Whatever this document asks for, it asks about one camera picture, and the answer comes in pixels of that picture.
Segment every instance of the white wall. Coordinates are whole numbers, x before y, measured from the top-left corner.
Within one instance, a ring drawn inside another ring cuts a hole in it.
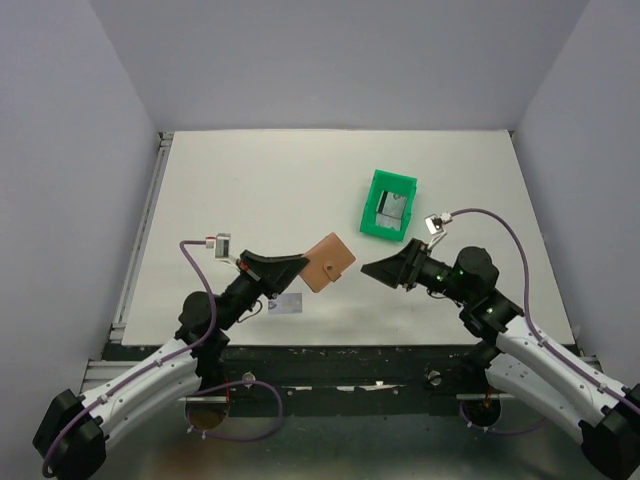
[[[639,134],[640,3],[592,0],[518,126],[516,149],[579,342],[634,385]]]
[[[155,128],[86,0],[0,6],[0,477],[104,342]]]
[[[587,0],[92,0],[161,129],[511,129]]]

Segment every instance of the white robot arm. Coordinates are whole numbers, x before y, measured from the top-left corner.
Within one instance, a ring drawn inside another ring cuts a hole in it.
[[[464,213],[498,220],[512,235],[525,272],[524,310],[495,288],[499,271],[486,250],[466,247],[453,266],[431,257],[444,225]],[[586,365],[529,315],[529,266],[522,244],[499,216],[481,209],[432,215],[429,243],[413,239],[398,254],[362,267],[374,279],[407,291],[417,285],[462,308],[460,319],[482,341],[465,357],[488,385],[511,393],[559,425],[586,458],[611,479],[627,479],[640,465],[640,384],[631,389]]]

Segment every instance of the green plastic bin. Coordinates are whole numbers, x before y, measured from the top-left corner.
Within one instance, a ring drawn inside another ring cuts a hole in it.
[[[411,220],[417,184],[416,178],[376,170],[360,231],[395,242],[403,241]]]

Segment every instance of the label sticker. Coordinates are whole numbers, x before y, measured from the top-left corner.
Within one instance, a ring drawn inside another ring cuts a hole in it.
[[[267,305],[269,315],[280,313],[302,313],[302,294],[283,293],[275,300],[269,300]]]

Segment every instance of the purple cable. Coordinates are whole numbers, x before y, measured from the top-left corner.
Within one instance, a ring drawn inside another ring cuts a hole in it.
[[[533,324],[533,320],[531,320],[531,314],[529,313],[529,283],[530,283],[529,261],[527,260],[527,255],[524,252],[524,247],[522,246],[520,239],[516,235],[516,232],[502,217],[500,217],[499,215],[489,210],[485,210],[483,208],[463,208],[462,210],[457,210],[455,212],[452,212],[451,216],[456,217],[458,215],[463,215],[465,213],[481,213],[483,215],[488,215],[489,217],[492,217],[493,219],[500,222],[502,226],[507,229],[507,231],[509,232],[509,235],[511,235],[511,238],[513,238],[513,241],[516,243],[516,246],[518,247],[518,251],[520,252],[520,258],[522,259],[522,266],[524,269],[524,319],[525,319],[525,322],[527,323],[527,326],[529,327],[529,330],[531,331],[533,336],[536,338],[536,340],[538,341],[542,340],[543,337],[538,333],[538,329]],[[558,360],[564,363],[576,374],[584,378],[587,382],[591,383],[592,385],[595,385],[596,387],[600,388],[600,382],[598,381],[598,379],[591,376],[590,374],[585,372],[582,368],[574,364],[571,360],[565,357],[562,354],[562,352],[560,352],[557,348],[555,348],[553,345],[549,345],[548,343],[545,343],[544,346],[547,348],[547,350],[549,350],[549,352],[551,352],[551,354],[554,357],[556,357]],[[622,395],[619,395],[617,392],[615,392],[614,390],[612,390],[610,387],[607,387],[607,386],[605,386],[603,390],[607,394],[611,395],[613,398],[621,402],[631,411],[640,415],[640,408],[635,406],[625,397],[623,397]]]
[[[268,383],[265,382],[261,382],[260,380],[237,380],[235,382],[229,382],[229,383],[225,383],[223,385],[218,385],[217,387],[213,387],[213,388],[207,388],[205,390],[200,390],[199,392],[194,393],[193,395],[205,395],[207,393],[212,393],[212,392],[217,392],[219,390],[223,390],[226,389],[228,387],[235,387],[235,386],[240,386],[240,385],[258,385],[260,387],[264,387],[267,390],[269,390],[271,393],[273,393],[273,396],[276,397],[276,401],[278,402],[278,416],[276,417],[276,421],[275,423],[269,427],[267,430],[265,430],[264,432],[258,434],[258,435],[254,435],[254,436],[249,436],[249,437],[232,437],[230,435],[225,435],[223,433],[215,433],[212,430],[200,430],[196,427],[193,426],[193,422],[191,421],[191,412],[187,413],[187,421],[189,422],[189,426],[190,429],[192,429],[193,431],[201,434],[201,435],[205,435],[209,438],[217,438],[219,440],[231,440],[231,441],[235,441],[235,442],[253,442],[255,440],[261,440],[263,438],[266,438],[272,434],[274,434],[276,431],[278,431],[280,429],[280,427],[282,426],[282,424],[284,423],[284,415],[283,415],[283,405],[282,405],[282,397],[280,397],[280,394],[278,393],[278,391],[272,386],[269,385]]]
[[[520,430],[497,430],[495,428],[485,429],[484,427],[481,427],[471,422],[471,420],[469,419],[469,416],[467,415],[467,411],[463,402],[460,402],[460,416],[463,418],[464,422],[467,424],[469,428],[473,428],[474,430],[478,430],[479,432],[482,432],[482,433],[491,433],[492,435],[502,435],[504,437],[514,437],[516,435],[526,435],[527,433],[533,433],[536,430],[539,430],[540,428],[544,427],[547,423],[549,423],[549,420],[547,420],[546,418],[543,418],[539,422],[534,423],[533,425],[530,425],[526,428],[522,428]]]
[[[183,240],[182,242],[180,242],[180,250],[182,251],[184,256],[187,258],[187,261],[191,264],[191,266],[195,270],[196,274],[198,275],[198,278],[200,279],[200,281],[204,285],[204,289],[207,291],[207,295],[209,296],[209,302],[211,304],[211,322],[209,322],[209,328],[207,328],[207,331],[205,332],[205,334],[202,337],[200,337],[198,340],[196,340],[192,344],[186,345],[184,348],[176,350],[175,352],[172,352],[172,353],[170,353],[168,355],[165,355],[161,359],[162,362],[165,362],[167,360],[171,360],[172,358],[175,358],[178,355],[182,355],[186,351],[192,350],[192,349],[198,347],[199,345],[202,345],[202,343],[204,343],[207,340],[207,338],[209,338],[209,336],[213,333],[213,330],[214,330],[215,325],[216,325],[216,318],[217,318],[216,302],[215,302],[215,297],[213,296],[213,292],[211,290],[211,286],[209,285],[209,282],[207,281],[207,277],[205,277],[204,273],[202,273],[202,270],[200,270],[200,267],[198,267],[198,265],[196,264],[195,260],[191,257],[191,255],[189,255],[189,252],[187,252],[187,249],[185,248],[186,245],[205,245],[205,242],[203,240]],[[149,370],[152,370],[153,368],[156,368],[156,367],[157,367],[157,365],[155,363],[150,363],[149,365],[146,365],[145,367],[141,368],[140,370],[132,373],[127,378],[122,380],[122,382],[118,383],[117,385],[114,385],[110,390],[107,390],[107,392],[105,393],[106,397],[107,398],[108,397],[112,397],[116,392],[118,392],[119,390],[124,388],[126,385],[128,385],[129,383],[133,382],[135,379],[137,379],[141,375],[144,375]],[[53,477],[55,477],[55,473],[49,471],[49,464],[51,463],[51,459],[53,457],[53,454],[56,451],[56,449],[58,448],[58,446],[60,445],[60,442],[62,441],[62,439],[65,437],[65,435],[67,435],[71,431],[71,429],[87,413],[91,412],[91,410],[96,408],[101,403],[103,403],[102,399],[98,398],[97,400],[95,400],[94,402],[92,402],[88,406],[86,406],[80,413],[78,413],[75,417],[73,417],[73,419],[71,419],[71,421],[69,423],[67,423],[67,425],[65,425],[65,427],[62,430],[60,430],[60,433],[56,436],[56,438],[53,440],[53,442],[51,442],[51,446],[49,447],[49,450],[47,450],[47,453],[44,456],[44,462],[42,464],[42,475],[45,478],[53,478]]]

